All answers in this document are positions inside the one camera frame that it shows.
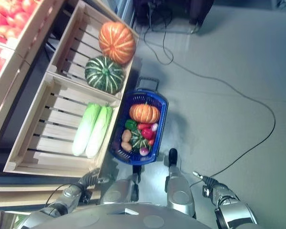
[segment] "orange squash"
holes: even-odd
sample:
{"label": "orange squash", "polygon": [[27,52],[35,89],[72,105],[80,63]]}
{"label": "orange squash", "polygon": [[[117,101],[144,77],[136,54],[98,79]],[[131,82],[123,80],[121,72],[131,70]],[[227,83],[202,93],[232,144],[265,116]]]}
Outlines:
{"label": "orange squash", "polygon": [[134,104],[129,110],[129,116],[139,123],[156,123],[160,118],[160,111],[148,104]]}
{"label": "orange squash", "polygon": [[112,21],[101,27],[99,45],[103,55],[119,64],[129,62],[136,47],[132,32],[123,23]]}

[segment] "green pumpkin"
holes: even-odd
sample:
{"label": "green pumpkin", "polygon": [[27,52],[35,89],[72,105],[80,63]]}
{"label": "green pumpkin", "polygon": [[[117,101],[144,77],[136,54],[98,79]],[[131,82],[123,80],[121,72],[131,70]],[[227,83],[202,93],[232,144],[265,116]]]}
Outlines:
{"label": "green pumpkin", "polygon": [[98,56],[87,62],[85,79],[91,87],[116,94],[123,86],[123,68],[108,57]]}
{"label": "green pumpkin", "polygon": [[132,130],[132,137],[130,139],[130,143],[132,144],[133,148],[149,148],[148,140],[141,135],[141,132],[138,129]]}

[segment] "shopping basket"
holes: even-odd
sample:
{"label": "shopping basket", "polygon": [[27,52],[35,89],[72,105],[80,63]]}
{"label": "shopping basket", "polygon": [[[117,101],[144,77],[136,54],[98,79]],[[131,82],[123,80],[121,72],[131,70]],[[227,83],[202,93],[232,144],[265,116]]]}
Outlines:
{"label": "shopping basket", "polygon": [[[152,91],[150,89],[139,88],[141,80],[156,82],[155,90]],[[115,134],[113,136],[110,149],[111,153],[117,159],[119,159],[124,163],[134,166],[140,166],[154,162],[157,159],[168,108],[168,101],[157,92],[158,85],[159,85],[158,79],[139,77],[136,89],[134,91],[127,92],[124,95],[123,102],[121,105],[121,111],[117,119]],[[130,119],[129,116],[130,107],[133,104],[144,104],[144,103],[157,107],[160,111],[160,119],[158,122],[158,130],[152,149],[150,150],[148,155],[141,156],[139,153],[139,149],[133,148],[130,152],[123,150],[121,147],[121,142],[122,142],[122,133],[125,130],[124,126],[125,122],[127,119]]]}

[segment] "potato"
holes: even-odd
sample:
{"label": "potato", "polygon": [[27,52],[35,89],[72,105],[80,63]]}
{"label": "potato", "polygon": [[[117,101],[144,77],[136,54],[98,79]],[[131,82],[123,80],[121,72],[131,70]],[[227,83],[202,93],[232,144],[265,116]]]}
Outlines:
{"label": "potato", "polygon": [[122,134],[122,141],[129,142],[131,137],[132,137],[132,133],[130,132],[130,130],[124,130]]}
{"label": "potato", "polygon": [[129,144],[128,142],[122,142],[121,146],[122,146],[123,150],[125,150],[127,152],[130,152],[133,148],[132,145]]}

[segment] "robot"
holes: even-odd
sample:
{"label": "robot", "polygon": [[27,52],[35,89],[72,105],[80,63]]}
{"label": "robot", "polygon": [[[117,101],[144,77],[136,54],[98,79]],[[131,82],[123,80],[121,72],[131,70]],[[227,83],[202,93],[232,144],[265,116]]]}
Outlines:
{"label": "robot", "polygon": [[[111,185],[101,199],[101,204],[80,211],[72,211],[79,201],[88,202],[91,193],[87,187],[108,182],[108,178],[97,178],[99,169],[84,175],[78,183],[66,188],[62,195],[49,206],[32,212],[18,229],[106,229],[106,228],[192,228],[210,229],[196,220],[192,192],[177,164],[177,150],[169,152],[169,176],[166,178],[167,206],[138,203],[140,168],[133,169],[127,179]],[[210,198],[216,206],[215,214],[219,229],[258,229],[256,219],[247,204],[217,180],[193,174],[205,182],[203,196]]]}

